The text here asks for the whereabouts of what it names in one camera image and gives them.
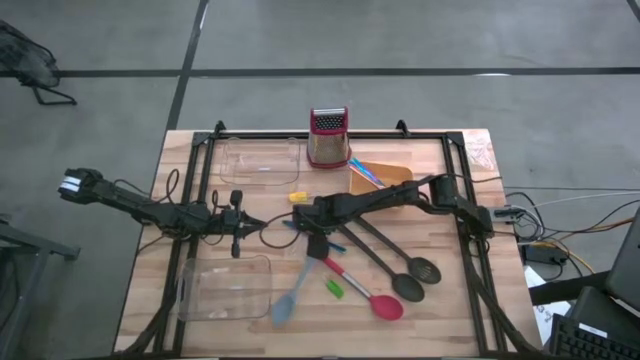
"black cable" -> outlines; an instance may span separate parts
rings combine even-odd
[[[7,313],[7,317],[4,318],[2,324],[0,325],[0,334],[4,331],[4,327],[9,323],[9,319],[13,316],[16,307],[18,306],[18,302],[20,301],[20,279],[18,279],[18,265],[16,264],[16,259],[13,257],[13,254],[9,255],[9,261],[11,262],[11,266],[13,267],[13,286],[16,292],[16,297],[13,301],[13,305],[11,305],[11,309]]]
[[[173,178],[173,174],[176,174],[176,181],[173,183],[173,186],[171,187],[171,189],[169,189],[169,182]],[[173,169],[169,173],[169,177],[167,177],[167,182],[164,183],[165,196],[162,199],[156,201],[155,203],[157,204],[157,203],[161,203],[161,202],[163,202],[165,200],[169,200],[169,202],[172,205],[176,205],[173,202],[173,199],[171,199],[171,195],[176,190],[176,187],[178,187],[178,182],[180,182],[180,171],[178,169]]]
[[[533,210],[536,212],[536,215],[538,215],[538,219],[540,220],[540,226],[542,226],[543,229],[546,229],[546,227],[544,226],[544,221],[542,220],[542,214],[540,214],[540,210],[538,210],[538,208],[536,207],[536,203],[533,201],[533,199],[531,199],[531,197],[529,197],[529,195],[525,194],[522,191],[512,192],[512,193],[509,193],[509,194],[507,194],[505,196],[506,197],[510,197],[510,196],[514,196],[514,195],[520,195],[520,196],[524,197],[525,199],[527,199],[529,204],[531,204],[531,206],[533,206]]]
[[[576,269],[580,277],[584,277],[582,270],[580,270],[580,267],[578,266],[576,261],[573,260],[573,257],[571,256],[572,252],[571,250],[569,250],[569,247],[561,242],[558,242],[557,239],[552,238],[552,240],[555,240],[555,242],[553,242],[552,244],[555,245],[557,248],[560,248],[560,245],[564,247],[563,251],[567,254],[567,258],[569,259],[569,261],[571,261],[571,265],[573,265],[573,267]]]
[[[482,239],[482,244],[484,245],[484,253],[489,255],[489,250],[491,250],[491,243],[487,239]],[[473,257],[480,257],[479,255],[473,254],[469,252]]]
[[[493,232],[496,233],[496,234],[511,235],[511,236],[519,237],[518,234],[510,233],[508,231],[496,231],[496,230],[494,230]]]
[[[157,238],[157,239],[155,239],[155,240],[153,240],[153,241],[151,241],[151,242],[149,242],[149,243],[144,244],[144,246],[143,246],[143,247],[141,247],[140,249],[138,249],[138,252],[136,252],[136,256],[140,255],[140,253],[142,252],[142,250],[144,250],[144,249],[148,248],[149,246],[151,246],[151,245],[153,245],[153,244],[157,243],[158,241],[160,241],[160,240],[164,239],[165,237],[166,237],[166,236],[165,236],[164,234],[162,234],[162,235],[160,235],[160,237],[159,237],[159,238]]]
[[[522,221],[523,219],[526,219],[526,217],[529,217],[529,220],[531,222],[531,224],[526,224],[526,225],[520,225],[520,221]],[[522,213],[520,219],[518,219],[518,221],[515,223],[515,225],[524,227],[524,226],[529,226],[529,225],[535,225],[535,230],[533,231],[533,235],[530,236],[523,236],[521,235],[519,232],[515,231],[515,227],[514,227],[514,232],[516,234],[516,236],[518,236],[519,238],[526,240],[526,241],[535,241],[538,239],[537,234],[540,232],[540,229],[544,229],[544,226],[542,225],[542,220],[540,220],[540,223],[538,223],[531,214],[524,212]]]
[[[216,240],[216,242],[210,243],[207,241],[207,237],[201,237],[200,240],[202,240],[203,243],[209,245],[209,246],[216,246],[218,244],[220,244],[220,242],[222,241],[222,239],[224,238],[224,234],[220,234],[220,238],[218,240]]]
[[[129,181],[127,181],[125,179],[116,179],[116,180],[114,180],[113,181],[113,186],[117,186],[119,182],[129,185],[132,189],[136,190],[137,192],[139,192],[142,195],[149,196],[148,192],[140,189],[139,187],[133,185],[132,183],[130,183]]]
[[[286,248],[288,248],[289,246],[293,245],[293,244],[298,240],[298,237],[300,237],[300,231],[298,231],[298,233],[297,233],[297,234],[296,234],[296,236],[293,238],[293,240],[291,240],[290,242],[288,242],[288,243],[286,243],[286,244],[284,244],[284,245],[272,245],[272,244],[269,244],[268,242],[266,242],[266,241],[264,240],[264,237],[262,237],[262,232],[263,232],[263,231],[264,231],[264,229],[266,229],[269,225],[271,225],[271,223],[273,223],[274,221],[276,221],[276,220],[278,220],[278,219],[281,219],[281,218],[283,218],[283,217],[285,217],[285,216],[289,216],[289,215],[293,215],[293,211],[292,211],[292,212],[285,213],[285,214],[280,214],[280,215],[278,215],[278,216],[274,217],[273,219],[271,219],[271,220],[267,221],[267,222],[264,224],[264,226],[263,226],[262,228],[260,228],[260,231],[258,232],[258,237],[260,238],[260,241],[261,241],[261,242],[262,242],[266,247],[270,247],[270,248],[272,248],[272,249],[286,249]]]
[[[564,266],[561,263],[559,263],[559,262],[557,262],[555,260],[553,260],[553,262],[560,267],[560,272],[558,272],[558,275],[556,275],[556,276],[554,276],[552,278],[548,278],[548,279],[543,278],[543,280],[546,281],[546,282],[558,279],[560,276],[562,276],[562,272],[564,271]]]
[[[617,208],[615,208],[613,211],[611,211],[609,214],[607,214],[607,216],[605,216],[604,218],[602,218],[602,220],[598,221],[597,223],[595,223],[592,226],[589,226],[588,228],[584,228],[584,229],[580,229],[580,230],[558,230],[558,229],[551,229],[551,228],[546,228],[547,230],[550,231],[555,231],[554,234],[549,235],[548,237],[551,236],[555,236],[558,233],[574,233],[574,234],[580,234],[580,233],[587,233],[587,232],[592,232],[590,231],[591,229],[593,229],[594,227],[602,224],[603,222],[605,222],[608,218],[610,218],[611,216],[613,216],[615,213],[617,213],[618,211],[622,210],[623,208],[631,205],[631,204],[635,204],[640,202],[640,200],[633,200],[633,201],[629,201],[628,203],[622,204],[620,206],[618,206]]]
[[[460,175],[460,174],[444,174],[444,175],[453,175],[453,176],[457,176],[459,178],[462,179],[468,179],[471,180],[472,183],[475,184],[479,184],[479,183],[483,183],[483,182],[489,182],[489,181],[496,181],[496,180],[502,180],[502,176],[496,176],[496,177],[492,177],[492,178],[488,178],[488,179],[481,179],[481,180],[474,180],[468,176],[464,176],[464,175]]]

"paper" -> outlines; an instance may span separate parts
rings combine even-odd
[[[546,284],[544,279],[538,275],[530,266],[525,266],[524,277],[527,280],[527,286],[532,288],[535,286]],[[565,315],[571,308],[566,301],[558,301],[546,305],[538,305],[533,307],[533,312],[538,323],[538,331],[542,343],[546,343],[551,337],[551,325],[553,323],[553,314]]]

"box grater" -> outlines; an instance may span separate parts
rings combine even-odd
[[[349,111],[338,109],[311,109],[307,159],[313,167],[335,168],[344,166],[351,157],[349,147]]]

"plastic tray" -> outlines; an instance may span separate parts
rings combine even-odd
[[[246,259],[190,259],[178,281],[184,321],[260,318],[271,306],[271,263]]]
[[[300,141],[230,138],[223,151],[222,181],[234,185],[292,184],[300,173]]]

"green clip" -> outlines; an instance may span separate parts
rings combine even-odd
[[[340,285],[333,280],[329,280],[329,282],[327,282],[327,289],[329,289],[329,291],[331,291],[331,293],[338,299],[342,299],[344,296],[344,290],[342,290]]]

